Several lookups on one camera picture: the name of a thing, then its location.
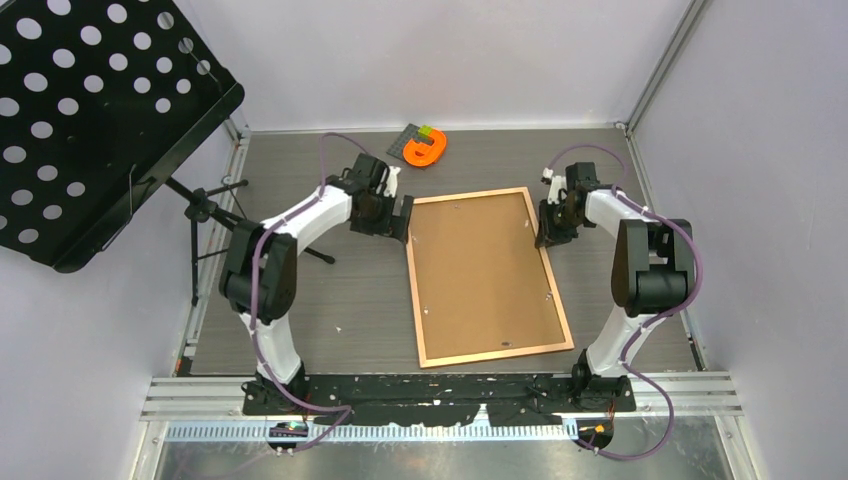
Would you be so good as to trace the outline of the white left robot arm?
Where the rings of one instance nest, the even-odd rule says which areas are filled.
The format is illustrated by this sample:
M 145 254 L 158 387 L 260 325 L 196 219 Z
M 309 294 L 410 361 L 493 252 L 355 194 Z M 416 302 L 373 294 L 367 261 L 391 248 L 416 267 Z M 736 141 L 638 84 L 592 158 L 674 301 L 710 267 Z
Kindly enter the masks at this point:
M 359 154 L 352 167 L 330 175 L 292 208 L 233 229 L 219 292 L 247 328 L 257 358 L 258 383 L 280 412 L 298 412 L 307 398 L 305 365 L 291 331 L 298 262 L 331 229 L 408 240 L 413 199 L 398 197 L 400 168 Z

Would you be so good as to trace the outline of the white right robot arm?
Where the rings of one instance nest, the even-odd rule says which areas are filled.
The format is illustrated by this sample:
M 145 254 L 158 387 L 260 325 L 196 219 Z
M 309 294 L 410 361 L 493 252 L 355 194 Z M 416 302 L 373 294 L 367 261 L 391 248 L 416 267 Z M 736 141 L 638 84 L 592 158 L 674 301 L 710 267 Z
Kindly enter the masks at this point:
M 597 179 L 592 162 L 577 162 L 541 178 L 538 249 L 566 244 L 579 228 L 601 227 L 615 240 L 610 289 L 614 307 L 597 339 L 584 349 L 568 381 L 568 401 L 584 410 L 618 403 L 630 392 L 632 361 L 665 316 L 695 291 L 696 265 L 685 220 L 663 221 L 621 189 Z

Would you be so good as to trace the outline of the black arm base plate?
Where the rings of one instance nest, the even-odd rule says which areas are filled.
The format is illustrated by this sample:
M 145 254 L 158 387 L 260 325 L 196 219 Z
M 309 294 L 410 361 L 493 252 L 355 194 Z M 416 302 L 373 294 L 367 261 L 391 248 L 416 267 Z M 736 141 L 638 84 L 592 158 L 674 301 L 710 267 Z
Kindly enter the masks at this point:
M 556 374 L 315 374 L 295 381 L 288 399 L 261 375 L 241 384 L 248 416 L 311 416 L 319 425 L 466 426 L 484 413 L 495 426 L 554 425 L 559 414 L 608 418 L 636 409 L 624 378 L 578 386 Z

